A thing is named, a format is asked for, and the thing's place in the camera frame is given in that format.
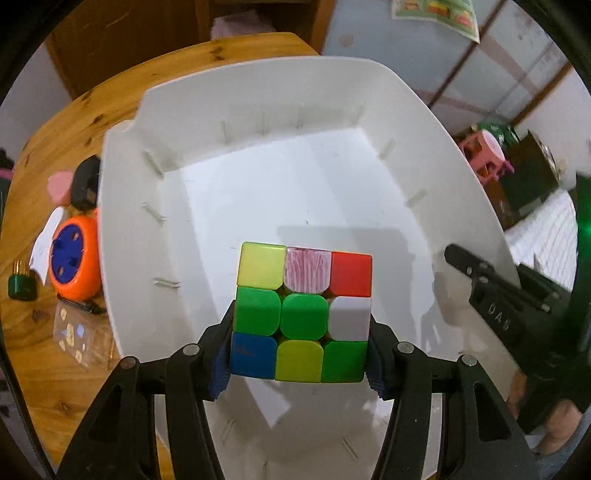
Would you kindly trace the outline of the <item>white plastic bin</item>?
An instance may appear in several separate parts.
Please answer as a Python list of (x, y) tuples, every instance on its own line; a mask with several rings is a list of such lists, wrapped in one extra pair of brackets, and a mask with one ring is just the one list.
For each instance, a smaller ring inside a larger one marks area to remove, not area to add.
[(431, 356), (475, 356), (508, 391), (515, 364), (443, 257), (458, 244), (515, 280), (503, 230), (456, 143), (386, 66), (276, 58), (170, 81), (106, 133), (101, 160), (122, 355), (166, 358), (221, 320), (249, 241), (369, 254), (377, 321)]

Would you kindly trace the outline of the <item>wooden shelf unit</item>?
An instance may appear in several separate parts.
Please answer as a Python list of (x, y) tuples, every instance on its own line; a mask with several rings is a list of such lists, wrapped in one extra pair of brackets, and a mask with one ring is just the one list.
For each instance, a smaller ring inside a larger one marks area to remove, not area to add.
[(200, 42), (260, 33), (290, 32), (322, 53), (335, 0), (194, 1)]

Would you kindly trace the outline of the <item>dark wooden cabinet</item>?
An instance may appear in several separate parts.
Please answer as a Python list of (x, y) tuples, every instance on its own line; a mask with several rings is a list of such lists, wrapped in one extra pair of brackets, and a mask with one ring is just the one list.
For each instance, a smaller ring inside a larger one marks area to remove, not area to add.
[(525, 219), (559, 187), (560, 173), (550, 149), (529, 131), (506, 153), (514, 168), (484, 189), (503, 230)]

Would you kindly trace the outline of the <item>pink oval case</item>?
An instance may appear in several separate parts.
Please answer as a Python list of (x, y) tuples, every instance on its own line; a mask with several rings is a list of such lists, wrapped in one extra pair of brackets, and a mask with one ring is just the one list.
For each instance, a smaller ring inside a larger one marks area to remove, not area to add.
[(48, 178), (47, 192), (54, 205), (67, 206), (70, 204), (73, 177), (72, 171), (58, 171)]

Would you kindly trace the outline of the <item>white plastic bottle-shaped holder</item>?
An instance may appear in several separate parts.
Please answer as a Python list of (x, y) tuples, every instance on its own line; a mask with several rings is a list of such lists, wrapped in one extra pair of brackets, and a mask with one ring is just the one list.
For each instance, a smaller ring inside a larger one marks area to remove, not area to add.
[(38, 275), (43, 285), (47, 283), (50, 248), (53, 236), (66, 217), (66, 209), (62, 206), (56, 207), (49, 215), (33, 244), (29, 258), (29, 269)]

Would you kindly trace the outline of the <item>fruit wall poster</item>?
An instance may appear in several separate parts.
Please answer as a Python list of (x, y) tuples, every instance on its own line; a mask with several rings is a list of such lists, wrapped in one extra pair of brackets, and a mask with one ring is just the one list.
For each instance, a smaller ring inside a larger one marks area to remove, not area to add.
[(395, 19), (436, 22), (480, 42), (478, 20), (470, 0), (397, 0), (391, 6)]

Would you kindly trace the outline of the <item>brown wooden door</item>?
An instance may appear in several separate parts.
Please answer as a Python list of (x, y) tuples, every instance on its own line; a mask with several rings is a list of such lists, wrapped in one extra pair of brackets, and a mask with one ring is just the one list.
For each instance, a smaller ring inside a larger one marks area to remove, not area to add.
[(83, 1), (45, 46), (75, 99), (122, 71), (197, 42), (192, 1)]

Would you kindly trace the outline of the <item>multicolour puzzle cube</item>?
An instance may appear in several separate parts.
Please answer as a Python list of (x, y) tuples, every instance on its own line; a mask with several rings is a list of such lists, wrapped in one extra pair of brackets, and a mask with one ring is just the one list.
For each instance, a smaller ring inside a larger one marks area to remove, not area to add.
[(295, 383), (361, 382), (372, 293), (369, 254), (243, 243), (232, 374)]

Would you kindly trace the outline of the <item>black power adapter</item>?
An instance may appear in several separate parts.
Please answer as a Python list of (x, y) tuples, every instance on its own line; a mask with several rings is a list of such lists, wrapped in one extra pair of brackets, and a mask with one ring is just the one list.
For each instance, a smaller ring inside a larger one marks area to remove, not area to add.
[(70, 204), (79, 211), (96, 208), (100, 176), (100, 158), (92, 155), (82, 161), (73, 174)]

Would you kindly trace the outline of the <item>orange and blue round reel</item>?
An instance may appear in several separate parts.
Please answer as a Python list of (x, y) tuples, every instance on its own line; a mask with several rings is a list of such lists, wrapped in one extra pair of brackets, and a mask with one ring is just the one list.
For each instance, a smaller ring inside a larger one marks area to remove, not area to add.
[(71, 301), (92, 299), (101, 290), (98, 224), (94, 217), (74, 216), (53, 235), (48, 273), (56, 293)]

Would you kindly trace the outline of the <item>pink plastic stool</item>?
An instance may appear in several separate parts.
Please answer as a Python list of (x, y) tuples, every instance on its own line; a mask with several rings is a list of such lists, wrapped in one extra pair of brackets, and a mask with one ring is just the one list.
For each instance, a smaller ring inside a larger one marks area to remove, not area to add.
[(488, 130), (479, 130), (468, 135), (459, 143), (470, 167), (483, 187), (498, 181), (505, 174), (515, 172), (512, 164), (505, 158), (501, 145)]

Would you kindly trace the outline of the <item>bed with checked sheet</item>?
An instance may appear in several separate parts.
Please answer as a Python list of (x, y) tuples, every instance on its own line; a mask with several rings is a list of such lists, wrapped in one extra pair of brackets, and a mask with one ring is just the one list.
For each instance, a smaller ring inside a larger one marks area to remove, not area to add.
[(524, 264), (571, 291), (577, 266), (576, 210), (557, 189), (524, 220), (505, 232), (515, 264)]

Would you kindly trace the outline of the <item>green bottle with gold cap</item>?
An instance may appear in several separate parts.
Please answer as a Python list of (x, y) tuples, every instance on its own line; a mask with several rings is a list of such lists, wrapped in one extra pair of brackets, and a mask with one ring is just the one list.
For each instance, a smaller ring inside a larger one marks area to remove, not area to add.
[(37, 284), (29, 266), (23, 261), (13, 263), (8, 279), (8, 296), (18, 301), (34, 301), (37, 298)]

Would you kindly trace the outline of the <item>clear plastic cartoon case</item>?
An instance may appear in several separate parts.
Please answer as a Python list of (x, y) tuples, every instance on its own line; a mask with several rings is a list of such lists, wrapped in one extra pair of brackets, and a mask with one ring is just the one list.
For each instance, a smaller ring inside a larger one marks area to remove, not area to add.
[(58, 348), (84, 369), (116, 363), (115, 341), (106, 310), (93, 303), (79, 304), (58, 299), (53, 322), (53, 340)]

